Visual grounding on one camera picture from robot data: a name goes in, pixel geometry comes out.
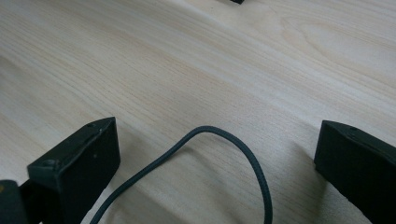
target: wooden table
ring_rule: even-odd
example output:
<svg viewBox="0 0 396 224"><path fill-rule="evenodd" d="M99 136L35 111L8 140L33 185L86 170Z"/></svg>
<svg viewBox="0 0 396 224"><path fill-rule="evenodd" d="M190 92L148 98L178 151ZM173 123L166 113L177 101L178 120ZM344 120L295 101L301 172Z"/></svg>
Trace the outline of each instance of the wooden table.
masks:
<svg viewBox="0 0 396 224"><path fill-rule="evenodd" d="M396 145L396 2L0 2L0 179L85 123L117 118L121 166L106 196L200 125L252 149L274 223L369 223L315 171L323 119ZM243 154L189 142L103 223L262 223Z"/></svg>

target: wooden tabletop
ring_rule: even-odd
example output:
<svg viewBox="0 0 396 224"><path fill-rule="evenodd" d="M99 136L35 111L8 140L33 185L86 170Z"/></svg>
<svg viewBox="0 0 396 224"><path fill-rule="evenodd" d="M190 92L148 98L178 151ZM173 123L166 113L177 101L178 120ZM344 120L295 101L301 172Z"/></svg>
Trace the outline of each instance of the wooden tabletop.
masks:
<svg viewBox="0 0 396 224"><path fill-rule="evenodd" d="M0 1L0 179L84 124L118 123L117 186L191 129L256 154L274 223L369 223L315 171L324 119L396 146L394 0ZM191 140L103 223L262 223L256 177L232 144Z"/></svg>

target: black cable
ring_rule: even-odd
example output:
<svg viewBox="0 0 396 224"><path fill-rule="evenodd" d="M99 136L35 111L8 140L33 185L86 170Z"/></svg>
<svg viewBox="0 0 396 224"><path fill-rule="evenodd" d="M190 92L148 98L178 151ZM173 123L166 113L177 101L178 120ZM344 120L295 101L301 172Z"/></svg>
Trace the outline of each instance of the black cable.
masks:
<svg viewBox="0 0 396 224"><path fill-rule="evenodd" d="M95 216L92 218L91 224L96 224L101 219L102 215L105 213L107 208L117 199L125 190L130 188L133 184L135 184L138 180L140 180L143 176L147 175L149 172L160 166L163 162L168 160L175 152L177 152L181 147L184 146L190 139L192 139L198 133L213 133L220 137L223 137L234 145L236 145L247 157L248 161L251 164L251 167L256 174L257 180L259 181L260 189L262 190L262 199L264 203L264 224L272 223L273 218L273 208L271 202L270 190L268 189L267 182L265 181L264 173L262 172L262 168L260 167L259 162L254 156L253 152L248 148L245 143L239 140L237 137L232 135L231 133L227 133L226 131L212 127L212 126L201 126L193 129L191 132L187 133L182 139L180 139L173 147L171 147L167 152L161 155L160 158L146 166L143 170L139 171L136 175L132 176L130 179L125 181L121 186L119 186L102 204L99 210L96 212Z"/></svg>

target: black object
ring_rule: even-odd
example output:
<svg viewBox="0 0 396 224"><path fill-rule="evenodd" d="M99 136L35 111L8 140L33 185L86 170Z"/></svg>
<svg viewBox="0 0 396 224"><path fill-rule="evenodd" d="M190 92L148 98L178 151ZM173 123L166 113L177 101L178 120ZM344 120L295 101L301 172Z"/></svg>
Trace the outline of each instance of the black object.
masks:
<svg viewBox="0 0 396 224"><path fill-rule="evenodd" d="M239 5L241 5L245 0L231 0Z"/></svg>
<svg viewBox="0 0 396 224"><path fill-rule="evenodd" d="M0 181L0 223L78 224L119 165L115 118L89 123L28 165L19 188Z"/></svg>
<svg viewBox="0 0 396 224"><path fill-rule="evenodd" d="M316 169L373 223L396 223L396 148L355 127L323 120Z"/></svg>

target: black plastic object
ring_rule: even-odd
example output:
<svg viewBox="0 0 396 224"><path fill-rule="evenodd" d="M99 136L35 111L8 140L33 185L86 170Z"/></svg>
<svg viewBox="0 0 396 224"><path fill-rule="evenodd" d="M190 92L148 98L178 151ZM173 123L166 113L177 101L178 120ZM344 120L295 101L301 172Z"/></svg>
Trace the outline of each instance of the black plastic object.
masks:
<svg viewBox="0 0 396 224"><path fill-rule="evenodd" d="M30 179L7 194L16 200L3 200L0 195L0 215L9 217L5 211L15 207L16 214L26 214L28 223L78 224L119 166L115 118L89 123L28 165Z"/></svg>
<svg viewBox="0 0 396 224"><path fill-rule="evenodd" d="M245 0L231 0L239 5L241 5Z"/></svg>
<svg viewBox="0 0 396 224"><path fill-rule="evenodd" d="M28 223L20 189L13 180L0 180L0 223Z"/></svg>
<svg viewBox="0 0 396 224"><path fill-rule="evenodd" d="M396 223L396 148L355 127L323 120L316 169L373 223Z"/></svg>

